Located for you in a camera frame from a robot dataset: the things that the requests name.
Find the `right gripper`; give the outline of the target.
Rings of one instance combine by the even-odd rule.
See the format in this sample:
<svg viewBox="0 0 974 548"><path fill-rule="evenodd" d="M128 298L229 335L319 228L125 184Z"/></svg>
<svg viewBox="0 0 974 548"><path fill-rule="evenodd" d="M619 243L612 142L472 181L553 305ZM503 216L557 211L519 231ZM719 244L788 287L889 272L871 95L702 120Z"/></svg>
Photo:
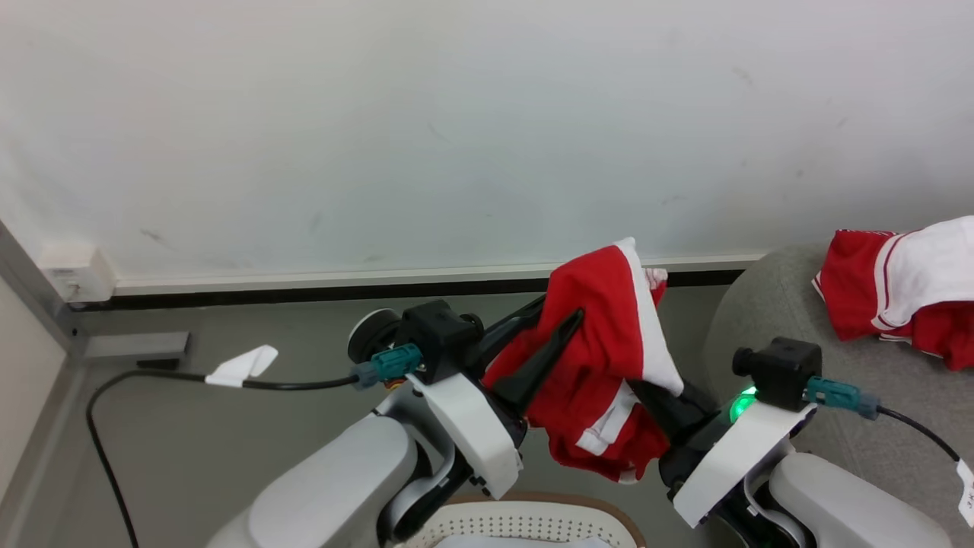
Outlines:
<svg viewBox="0 0 974 548"><path fill-rule="evenodd" d="M629 387L670 439L658 470L685 523L719 519L731 530L801 530L799 521L759 502L757 483L793 454L790 439L813 416L815 403L795 413L758 401L743 406L752 399L748 391L718 406L692 383L679 396L648 381L629 381Z"/></svg>

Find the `white perforated laundry basket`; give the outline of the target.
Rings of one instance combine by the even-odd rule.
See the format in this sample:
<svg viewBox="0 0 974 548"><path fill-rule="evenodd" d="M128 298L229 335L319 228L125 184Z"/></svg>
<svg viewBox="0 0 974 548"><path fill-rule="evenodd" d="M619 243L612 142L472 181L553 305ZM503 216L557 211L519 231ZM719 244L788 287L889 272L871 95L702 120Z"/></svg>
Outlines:
<svg viewBox="0 0 974 548"><path fill-rule="evenodd" d="M557 539L597 537L613 548L647 548L635 521L594 497L513 492L500 500L459 495L434 513L421 530L390 548L432 548L451 535Z"/></svg>

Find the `grey round table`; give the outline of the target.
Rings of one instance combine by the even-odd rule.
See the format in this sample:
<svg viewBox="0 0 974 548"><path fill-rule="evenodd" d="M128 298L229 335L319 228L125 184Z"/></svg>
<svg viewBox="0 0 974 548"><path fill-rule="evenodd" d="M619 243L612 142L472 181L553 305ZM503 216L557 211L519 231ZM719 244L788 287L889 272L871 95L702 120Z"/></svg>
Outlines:
<svg viewBox="0 0 974 548"><path fill-rule="evenodd" d="M777 336L810 341L823 350L826 378L876 394L887 408L939 434L974 470L974 370L947 370L940 358L901 342L839 340L811 283L825 253L824 244L783 247L727 289L704 344L705 386L720 401L744 388L745 379L731 371L738 348L759 349ZM945 528L954 548L974 548L974 530L959 513L963 484L956 465L911 427L886 416L869 421L822 409L794 446L911 504Z"/></svg>

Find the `white wall outlet box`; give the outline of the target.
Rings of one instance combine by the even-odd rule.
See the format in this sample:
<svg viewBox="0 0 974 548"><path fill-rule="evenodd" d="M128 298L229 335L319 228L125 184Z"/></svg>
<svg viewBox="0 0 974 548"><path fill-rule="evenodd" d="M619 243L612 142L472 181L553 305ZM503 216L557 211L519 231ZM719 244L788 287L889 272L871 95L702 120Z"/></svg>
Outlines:
<svg viewBox="0 0 974 548"><path fill-rule="evenodd" d="M83 243L45 247L39 270L65 303L110 301L117 277L100 249Z"/></svg>

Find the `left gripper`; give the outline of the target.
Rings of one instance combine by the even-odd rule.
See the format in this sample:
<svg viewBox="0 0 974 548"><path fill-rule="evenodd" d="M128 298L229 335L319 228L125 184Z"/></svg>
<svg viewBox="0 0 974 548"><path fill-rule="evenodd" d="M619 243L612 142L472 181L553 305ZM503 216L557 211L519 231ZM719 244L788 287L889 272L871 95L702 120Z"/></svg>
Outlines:
<svg viewBox="0 0 974 548"><path fill-rule="evenodd" d="M478 343L480 371L486 371L519 333L536 326L545 301L546 295L540 295L487 327ZM513 413L526 416L582 320L584 309L575 310L517 371L498 378L493 384L498 401ZM507 427L476 383L459 372L431 384L425 384L416 374L411 374L409 380L423 394L434 418L472 466L474 475L485 481L485 489L492 499L507 495L523 469L523 462Z"/></svg>

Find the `dark baseboard strip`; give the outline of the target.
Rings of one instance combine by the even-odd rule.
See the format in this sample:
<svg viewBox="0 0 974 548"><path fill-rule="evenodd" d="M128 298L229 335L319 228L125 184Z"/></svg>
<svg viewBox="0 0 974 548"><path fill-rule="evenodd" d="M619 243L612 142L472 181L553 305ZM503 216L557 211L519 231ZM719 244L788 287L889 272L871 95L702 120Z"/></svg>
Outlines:
<svg viewBox="0 0 974 548"><path fill-rule="evenodd" d="M376 272L361 278L299 279L272 276L265 280L212 279L184 283L124 285L106 301L68 303L72 312L160 310L250 304L376 299L424 296L536 294L549 287L549 271L423 274L419 271Z"/></svg>

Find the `red and white shorts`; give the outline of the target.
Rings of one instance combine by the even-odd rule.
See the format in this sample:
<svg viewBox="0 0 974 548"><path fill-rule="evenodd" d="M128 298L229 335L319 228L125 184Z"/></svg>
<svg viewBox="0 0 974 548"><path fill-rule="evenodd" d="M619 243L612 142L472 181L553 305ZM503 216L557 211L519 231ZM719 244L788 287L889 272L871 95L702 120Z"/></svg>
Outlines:
<svg viewBox="0 0 974 548"><path fill-rule="evenodd" d="M581 325L527 409L563 466L636 483L668 450L667 435L640 404L631 384L646 381L678 397L684 381L662 333L657 305L667 271L646 269L626 238L553 271L539 322L518 334L484 375L496 389L548 343L577 311Z"/></svg>

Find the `red and white jersey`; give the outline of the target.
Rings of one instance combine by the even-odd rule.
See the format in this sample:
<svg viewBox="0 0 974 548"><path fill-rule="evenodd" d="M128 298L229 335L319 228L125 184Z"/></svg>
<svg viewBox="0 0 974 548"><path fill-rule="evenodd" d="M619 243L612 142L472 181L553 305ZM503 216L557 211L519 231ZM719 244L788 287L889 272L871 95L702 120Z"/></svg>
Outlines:
<svg viewBox="0 0 974 548"><path fill-rule="evenodd" d="M974 215L906 233L838 230L813 277L838 339L874 336L974 368Z"/></svg>

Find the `white cloth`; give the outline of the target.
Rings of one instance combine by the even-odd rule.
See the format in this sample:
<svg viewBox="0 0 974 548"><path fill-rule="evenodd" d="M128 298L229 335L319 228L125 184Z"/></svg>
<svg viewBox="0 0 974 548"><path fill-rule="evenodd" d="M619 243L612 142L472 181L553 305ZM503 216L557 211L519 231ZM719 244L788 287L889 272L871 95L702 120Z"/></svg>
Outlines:
<svg viewBox="0 0 974 548"><path fill-rule="evenodd" d="M487 537L486 535L451 535L432 548L613 548L597 537L557 539Z"/></svg>

